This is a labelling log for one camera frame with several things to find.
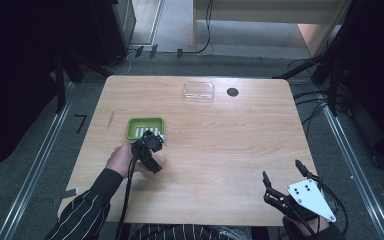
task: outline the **floor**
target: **floor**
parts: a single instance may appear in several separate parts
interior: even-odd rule
[[[136,16],[136,26],[130,44],[152,44],[162,1],[163,0],[132,0]]]
[[[198,51],[210,45],[202,54],[263,58],[309,58],[297,24],[211,21],[210,35],[205,21],[197,21],[196,46],[193,46],[193,1],[134,0],[137,26],[131,44],[156,45],[161,52],[177,52],[177,49]]]

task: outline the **gray carpet floor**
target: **gray carpet floor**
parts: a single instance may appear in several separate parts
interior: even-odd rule
[[[132,55],[129,58],[131,69],[127,74],[268,78],[284,73],[291,62],[289,59],[192,55],[185,55],[177,59],[175,54],[157,54],[155,58],[149,59],[148,55],[144,53],[139,58],[134,58]],[[112,69],[117,72],[126,72],[129,64],[120,63]],[[67,118],[21,218],[14,239],[42,239],[57,220],[56,214],[61,195],[66,189],[105,84],[105,79],[97,73],[88,69],[84,69],[84,73],[86,78],[83,83],[75,85],[73,102]],[[291,79],[290,86],[293,94],[314,91],[314,86],[306,81],[308,76],[309,74],[305,72],[297,78]],[[308,95],[299,100],[311,98],[316,98],[316,96]],[[301,119],[310,116],[316,105],[317,102],[298,105],[297,109]],[[56,100],[54,99],[25,134],[13,154],[0,164],[0,228],[52,123],[55,109]],[[74,117],[74,114],[87,115],[86,122],[79,133],[76,132],[81,119]],[[343,123],[346,133],[349,134],[360,164],[384,208],[384,170],[376,168],[372,164],[368,148],[354,122],[342,113],[340,113],[339,119]],[[324,177],[325,183],[336,192],[347,209],[349,228],[346,237],[348,239],[378,239],[373,222],[323,113],[312,120],[308,143],[318,174]],[[341,211],[337,213],[340,229],[344,224],[343,216]],[[115,223],[106,223],[101,231],[100,239],[113,239],[115,228]],[[271,239],[278,239],[277,231],[277,228],[270,228]],[[281,228],[279,231],[280,235],[284,232]]]

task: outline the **human hand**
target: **human hand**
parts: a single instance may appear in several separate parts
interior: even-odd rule
[[[118,172],[123,178],[128,177],[129,165],[132,160],[133,155],[131,152],[130,144],[123,144],[120,147],[117,147],[114,152],[111,154],[111,157],[107,160],[107,165],[105,168],[114,170]],[[135,172],[147,172],[145,166],[142,163],[137,162],[135,166]]]

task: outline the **green plastic container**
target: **green plastic container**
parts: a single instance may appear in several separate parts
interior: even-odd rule
[[[133,118],[129,120],[126,138],[138,140],[146,130],[150,130],[155,135],[164,135],[164,121],[161,118]]]

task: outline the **clear plastic container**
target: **clear plastic container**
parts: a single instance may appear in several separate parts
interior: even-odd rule
[[[214,101],[214,84],[210,82],[185,82],[183,101],[212,103]]]

